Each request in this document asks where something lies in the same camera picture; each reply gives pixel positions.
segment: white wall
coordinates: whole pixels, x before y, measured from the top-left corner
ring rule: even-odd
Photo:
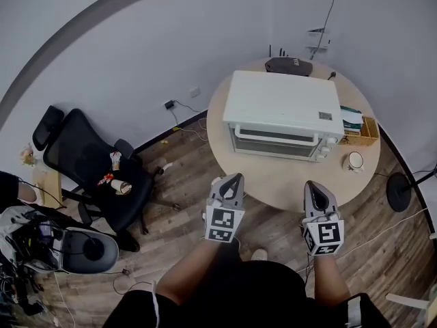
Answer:
[[[206,109],[224,77],[268,55],[269,2],[140,0],[102,21],[19,100],[0,132],[0,170],[30,177],[18,154],[49,105],[78,107],[110,144],[122,137],[133,146],[175,125],[163,108],[167,100]],[[202,93],[192,99],[188,90],[194,85]],[[179,121],[194,114],[183,107],[175,113]]]
[[[33,54],[97,0],[0,0],[0,100]]]
[[[274,1],[275,51],[308,57],[305,31],[323,26],[332,0]],[[436,11],[437,0],[335,0],[332,46],[315,56],[364,93],[412,172],[437,163]],[[437,179],[421,190],[437,225]]]

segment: office chair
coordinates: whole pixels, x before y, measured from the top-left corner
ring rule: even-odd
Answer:
[[[133,147],[122,139],[114,146],[107,144],[80,109],[73,109],[63,118],[62,111],[50,106],[33,134],[35,147],[39,150],[46,148],[44,163],[84,190],[82,195],[62,190],[64,197],[79,202],[79,214],[84,224],[91,225],[96,218],[104,217],[117,235],[125,240],[130,238],[130,242],[135,244],[133,251],[138,251],[138,243],[126,228],[140,218],[141,233],[148,233],[142,217],[145,205],[153,202],[180,209],[177,204],[152,199],[154,177],[159,168],[153,174],[145,171]],[[111,171],[109,155],[115,151],[121,152],[122,157],[119,170]],[[98,186],[98,182],[109,172],[115,179],[132,185],[128,195],[115,194],[115,189],[107,183]]]

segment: white mug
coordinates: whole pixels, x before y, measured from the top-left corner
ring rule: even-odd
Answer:
[[[132,185],[126,181],[112,180],[111,187],[122,195],[128,194],[132,189]]]
[[[343,170],[347,172],[363,172],[364,160],[363,156],[358,152],[349,153],[343,162]]]

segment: small wooden table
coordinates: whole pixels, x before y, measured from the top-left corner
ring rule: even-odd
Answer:
[[[35,167],[32,171],[32,180],[34,185],[49,192],[62,203],[61,174],[59,172],[49,167],[45,167],[45,169]],[[43,206],[54,209],[60,207],[59,203],[51,195],[43,191],[40,191],[40,193],[44,202]]]
[[[268,60],[257,60],[241,67],[241,70],[265,72],[264,64]],[[311,77],[329,78],[332,68],[314,61],[312,63]],[[341,105],[358,109],[365,116],[375,117],[369,103],[354,84],[338,72],[332,80]],[[355,198],[367,186],[379,161],[380,140],[370,147],[337,145],[321,163],[235,153],[226,138],[228,133],[223,124],[230,83],[231,77],[226,78],[211,99],[207,118],[208,139],[224,172],[243,174],[244,190],[249,195],[275,208],[302,213],[303,191],[308,180],[316,181],[334,193],[339,206]],[[342,169],[344,157],[352,151],[363,156],[364,172],[345,172]]]

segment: toaster oven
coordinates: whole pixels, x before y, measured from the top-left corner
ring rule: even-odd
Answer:
[[[238,153],[320,162],[344,136],[333,81],[236,71],[223,114]]]

